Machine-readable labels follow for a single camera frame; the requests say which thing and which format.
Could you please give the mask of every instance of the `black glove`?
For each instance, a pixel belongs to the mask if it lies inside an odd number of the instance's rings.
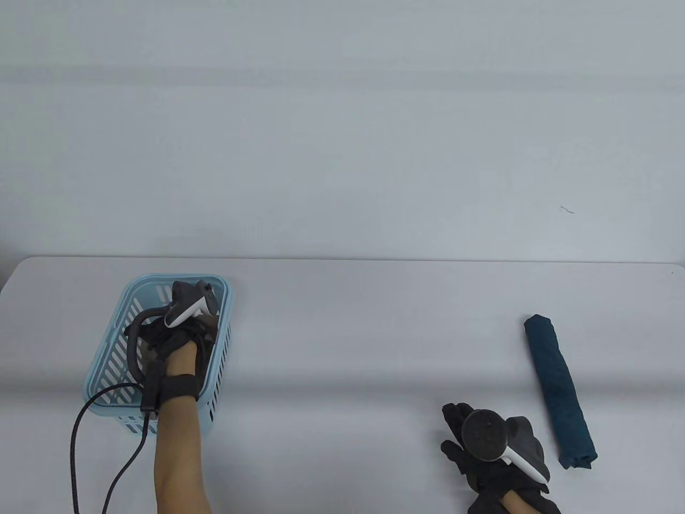
[[[479,494],[478,499],[469,507],[469,514],[505,513],[499,501],[509,491],[515,491],[523,500],[541,514],[560,514],[554,502],[543,498],[540,493],[549,493],[546,485],[540,484],[522,472],[515,465],[507,465],[498,459],[493,462],[481,461],[471,455],[464,446],[462,425],[473,412],[468,404],[447,404],[443,406],[443,416],[459,445],[444,441],[440,446],[447,458],[454,462],[462,475],[466,475],[469,486]]]
[[[128,335],[128,331],[129,327],[126,327],[124,334]],[[202,385],[212,354],[215,333],[215,328],[207,327],[195,318],[188,318],[178,327],[167,328],[164,325],[164,317],[158,317],[152,323],[140,327],[139,337],[151,350],[155,351],[158,360],[168,359],[173,352],[185,346],[189,341],[194,341],[197,345],[195,375]]]

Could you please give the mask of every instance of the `forearm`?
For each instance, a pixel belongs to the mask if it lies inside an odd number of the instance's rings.
[[[504,508],[509,511],[509,514],[540,514],[529,504],[524,502],[523,498],[516,494],[515,491],[509,491],[505,494],[501,503]]]
[[[195,374],[194,343],[177,350],[167,375]],[[201,437],[195,398],[181,396],[160,408],[155,453],[159,514],[210,514],[202,483]]]

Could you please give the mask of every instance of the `velcro strap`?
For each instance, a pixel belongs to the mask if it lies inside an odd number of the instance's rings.
[[[160,407],[167,400],[179,396],[192,396],[195,401],[199,398],[199,387],[195,375],[165,376],[160,386]]]

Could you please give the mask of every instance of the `dark teal towel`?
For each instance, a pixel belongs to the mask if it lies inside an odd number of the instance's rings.
[[[564,469],[570,466],[590,469],[597,452],[580,410],[569,368],[559,351],[552,322],[536,314],[523,326],[559,445],[559,462]]]

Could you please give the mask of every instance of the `light blue plastic basket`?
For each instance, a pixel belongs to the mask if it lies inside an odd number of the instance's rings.
[[[219,301],[219,329],[216,344],[212,350],[205,383],[197,401],[200,426],[203,432],[209,431],[214,423],[216,407],[221,390],[221,379],[231,340],[229,318],[233,304],[233,290],[228,282],[217,275],[144,275],[133,280],[121,294],[119,304],[110,320],[100,348],[90,365],[83,388],[84,401],[110,385],[135,382],[126,364],[127,341],[124,329],[143,309],[161,307],[171,301],[171,285],[175,280],[195,283],[204,280],[214,288]],[[138,364],[142,362],[140,345]],[[90,406],[91,412],[98,416],[113,417],[134,434],[142,434],[143,416],[140,412],[140,392],[132,387],[116,389],[101,396]],[[157,421],[150,421],[151,434],[157,433]]]

